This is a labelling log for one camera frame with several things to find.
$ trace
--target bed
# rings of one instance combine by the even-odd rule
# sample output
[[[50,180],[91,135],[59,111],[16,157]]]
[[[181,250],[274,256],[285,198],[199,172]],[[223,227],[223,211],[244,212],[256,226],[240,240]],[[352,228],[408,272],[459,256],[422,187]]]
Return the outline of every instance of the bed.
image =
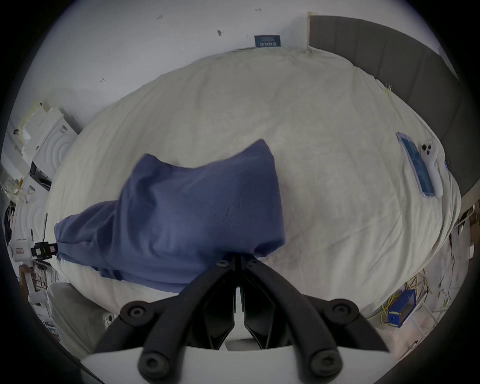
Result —
[[[50,191],[46,239],[55,241],[63,218],[118,198],[144,153],[197,167],[263,138],[276,160],[287,237],[263,262],[304,294],[350,299],[369,313],[430,261],[461,207],[444,167],[443,197],[420,195],[397,132],[440,142],[400,97],[335,53],[260,48],[205,58],[126,96],[82,132]],[[113,313],[173,295],[52,265]]]

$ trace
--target blue container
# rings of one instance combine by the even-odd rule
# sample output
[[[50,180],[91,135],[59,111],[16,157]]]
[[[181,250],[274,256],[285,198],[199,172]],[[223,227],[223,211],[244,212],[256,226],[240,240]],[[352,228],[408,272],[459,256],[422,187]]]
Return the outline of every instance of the blue container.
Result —
[[[416,306],[417,292],[414,289],[403,291],[388,310],[388,324],[400,328]]]

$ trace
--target small device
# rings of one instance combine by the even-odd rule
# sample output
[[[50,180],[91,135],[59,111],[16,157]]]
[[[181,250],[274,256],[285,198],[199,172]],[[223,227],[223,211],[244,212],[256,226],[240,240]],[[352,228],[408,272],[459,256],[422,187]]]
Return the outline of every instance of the small device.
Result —
[[[8,243],[11,251],[12,258],[15,262],[26,262],[32,259],[32,248],[35,243],[31,240],[10,240]]]
[[[417,306],[417,292],[414,289],[403,291],[388,310],[388,324],[400,328]]]
[[[444,187],[442,185],[440,171],[438,170],[437,166],[437,157],[439,152],[440,147],[433,140],[429,140],[421,146],[420,155],[425,163],[425,166],[427,167],[436,197],[442,197],[444,194]]]
[[[420,152],[418,151],[417,145],[410,137],[404,135],[403,133],[398,132],[396,135],[407,152],[410,164],[415,171],[415,178],[417,179],[421,194],[426,197],[434,197],[435,189],[433,188],[430,174],[424,163],[424,160],[420,155]]]
[[[10,240],[8,245],[16,262],[51,259],[59,250],[56,243],[50,244],[48,241],[35,243],[31,240]]]

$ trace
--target blue box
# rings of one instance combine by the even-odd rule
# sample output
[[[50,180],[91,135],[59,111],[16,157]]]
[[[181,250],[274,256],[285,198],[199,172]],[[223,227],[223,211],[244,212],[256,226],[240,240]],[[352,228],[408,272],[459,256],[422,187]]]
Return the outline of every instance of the blue box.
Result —
[[[261,35],[255,36],[255,46],[257,48],[264,47],[281,47],[280,35]]]
[[[417,306],[417,292],[414,289],[407,289],[395,301],[388,310],[388,324],[400,328],[408,315]]]

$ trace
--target white wall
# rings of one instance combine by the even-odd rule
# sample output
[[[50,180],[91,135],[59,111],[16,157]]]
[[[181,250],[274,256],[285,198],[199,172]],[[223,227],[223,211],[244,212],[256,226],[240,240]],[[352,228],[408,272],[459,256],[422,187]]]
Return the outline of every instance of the white wall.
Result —
[[[21,149],[12,140],[9,132],[5,134],[5,139],[3,140],[1,165],[10,177],[17,181],[20,181],[30,172],[29,165],[22,157]]]
[[[280,35],[285,47],[305,47],[307,12],[383,24],[435,52],[440,45],[401,0],[79,1],[40,48],[11,119],[18,126],[35,101],[47,101],[83,128],[159,75],[205,56],[253,47],[254,35]]]

